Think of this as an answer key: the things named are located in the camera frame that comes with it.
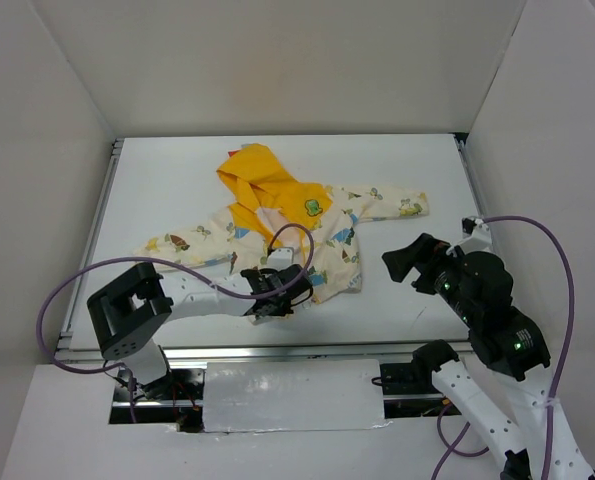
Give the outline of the yellow hooded printed child jacket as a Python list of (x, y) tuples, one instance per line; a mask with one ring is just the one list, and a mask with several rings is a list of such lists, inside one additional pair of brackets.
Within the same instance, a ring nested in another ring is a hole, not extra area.
[(233, 204), (213, 210), (201, 224), (148, 239), (135, 255), (187, 267), (228, 261), (238, 273), (268, 266), (270, 248), (289, 247), (298, 263), (309, 265), (312, 300), (321, 304), (362, 289), (357, 224), (429, 212), (422, 191), (300, 182), (261, 144), (230, 153), (217, 175), (233, 194)]

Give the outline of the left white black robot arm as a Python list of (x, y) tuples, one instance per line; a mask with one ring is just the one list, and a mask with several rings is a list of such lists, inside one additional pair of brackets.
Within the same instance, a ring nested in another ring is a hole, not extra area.
[(203, 282), (183, 271), (160, 274), (139, 263), (92, 294), (87, 308), (102, 357), (132, 373), (128, 384), (151, 400), (166, 396), (175, 383), (156, 332), (167, 322), (210, 315), (286, 317), (307, 301), (314, 287), (301, 267), (245, 269)]

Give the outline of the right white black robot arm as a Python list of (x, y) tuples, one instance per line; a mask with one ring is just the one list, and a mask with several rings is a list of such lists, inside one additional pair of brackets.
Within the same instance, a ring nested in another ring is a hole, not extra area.
[(413, 382), (451, 401), (493, 455), (500, 478), (595, 479), (550, 394), (554, 375), (543, 334), (513, 306), (513, 279), (483, 246), (478, 240), (465, 250), (422, 234), (382, 259), (395, 282), (416, 270), (415, 291), (440, 296), (464, 322), (475, 355), (501, 385), (512, 413), (504, 414), (443, 340), (414, 351)]

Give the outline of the white foil covered panel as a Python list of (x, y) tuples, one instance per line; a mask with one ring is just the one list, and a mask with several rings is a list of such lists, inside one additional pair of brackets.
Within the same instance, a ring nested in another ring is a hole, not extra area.
[(209, 433), (371, 430), (388, 424), (376, 360), (210, 363)]

